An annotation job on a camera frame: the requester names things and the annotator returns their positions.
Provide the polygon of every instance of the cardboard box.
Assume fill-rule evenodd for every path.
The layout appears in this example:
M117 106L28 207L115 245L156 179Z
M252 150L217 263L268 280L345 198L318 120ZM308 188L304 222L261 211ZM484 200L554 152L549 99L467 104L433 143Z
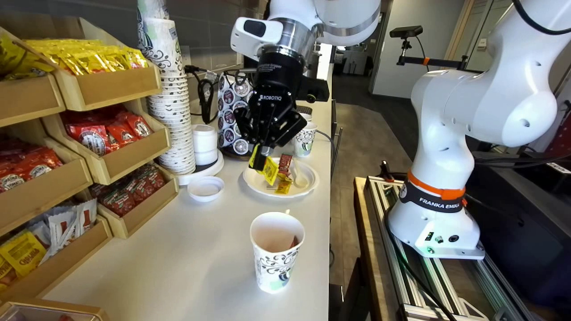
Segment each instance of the cardboard box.
M6 33L4 29L0 29L0 34L13 40L15 43L20 43L19 38ZM4 97L6 100L0 109L0 127L65 111L65 102L53 75L22 81L3 81L0 97Z
M85 236L58 252L8 291L0 293L0 300L44 297L61 280L65 280L76 268L88 261L99 248L102 248L110 238L111 234L108 222L101 218L99 223L86 231Z
M99 156L70 138L61 116L44 118L44 124L54 140L86 159L94 182L110 186L144 165L154 161L170 147L167 127L145 113L142 100L129 102L126 108L136 115L142 115L154 132L149 138L108 156Z
M3 321L111 321L106 311L88 305L74 305L51 300L15 300L0 307Z
M127 213L124 218L115 215L106 206L99 204L99 213L108 220L113 238L127 239L179 195L177 179L161 166L158 168L170 182L152 197L149 197L145 202L142 202L136 209Z
M122 42L83 18L45 15L0 15L0 25L20 40L101 40L126 47ZM56 72L61 95L70 111L94 111L161 93L156 66L113 74L76 77L67 70Z
M94 184L86 161L51 140L40 120L8 127L0 132L35 145L45 145L65 161L65 166L0 195L0 236Z

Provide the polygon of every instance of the paper cup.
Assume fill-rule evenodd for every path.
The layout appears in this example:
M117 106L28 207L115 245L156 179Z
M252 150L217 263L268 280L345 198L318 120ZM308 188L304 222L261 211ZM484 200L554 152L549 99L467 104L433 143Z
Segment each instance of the paper cup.
M297 157L309 157L317 141L317 127L313 124L308 124L308 127L295 136L295 156Z
M260 289L274 295L290 286L304 236L304 225L286 213L265 213L252 222L251 241Z

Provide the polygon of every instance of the white countertop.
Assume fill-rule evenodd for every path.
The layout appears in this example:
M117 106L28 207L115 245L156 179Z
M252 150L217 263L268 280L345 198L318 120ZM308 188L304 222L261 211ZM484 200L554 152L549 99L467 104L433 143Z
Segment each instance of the white countertop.
M315 109L331 136L331 102ZM113 239L45 298L102 307L113 321L327 321L331 264L331 141L317 136L304 159L318 188L293 202L265 200L242 181L247 163L226 159L224 195L195 204L186 190L129 239ZM290 209L306 227L306 245L290 288L258 289L251 222Z

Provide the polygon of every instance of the small white cup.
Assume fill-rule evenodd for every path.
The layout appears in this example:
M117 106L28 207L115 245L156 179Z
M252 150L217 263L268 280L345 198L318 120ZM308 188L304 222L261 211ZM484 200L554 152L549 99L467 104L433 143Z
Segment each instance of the small white cup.
M217 163L218 150L206 150L206 152L195 152L195 163L197 166L208 166Z
M295 156L297 157L309 157L317 141L317 127L313 122L308 122L308 125L293 138Z
M197 125L193 131L195 152L211 152L218 149L218 132L210 125Z
M252 222L251 241L260 289L276 295L290 286L304 238L304 225L286 213L265 213Z

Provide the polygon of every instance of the food item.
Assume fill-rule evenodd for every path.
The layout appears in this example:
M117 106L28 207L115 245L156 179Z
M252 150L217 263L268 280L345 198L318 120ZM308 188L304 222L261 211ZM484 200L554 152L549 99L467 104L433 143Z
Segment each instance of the food item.
M17 270L4 257L0 257L0 293L10 289L17 282Z
M156 166L147 165L113 186L94 186L90 191L102 206L119 216L126 216L167 182L167 177Z
M138 134L135 134L127 124L110 124L108 132L120 149L140 141Z
M33 232L44 247L51 248L51 229L44 222L44 216L31 222L28 231Z
M28 52L15 36L0 31L0 77L17 81L26 77L44 77L53 74L54 66L40 56Z
M261 173L268 186L274 186L279 179L279 165L272 157L267 157L265 170Z
M152 134L144 116L124 106L92 113L65 113L67 132L99 156L117 152Z
M29 40L28 45L53 65L74 75L147 68L151 63L136 49L113 47L95 40Z
M149 138L152 134L152 129L147 125L142 115L120 111L117 118L120 122L126 122L140 140Z
M81 238L97 222L97 198L83 202L83 204L78 204L74 207L74 213L76 213L76 218L78 218L74 238Z
M38 268L47 250L33 232L26 231L4 243L0 256L17 270L19 279L24 279Z
M292 168L293 168L293 157L290 154L281 156L281 168L279 168L279 188L277 195L290 195L292 190Z
M63 166L63 161L54 150L0 136L0 193L47 175L60 166Z
M49 256L56 256L67 248L76 238L78 216L74 207L67 211L53 211L47 218L51 229L51 248Z
M138 206L136 198L127 190L113 191L102 198L102 204L120 216L126 216Z

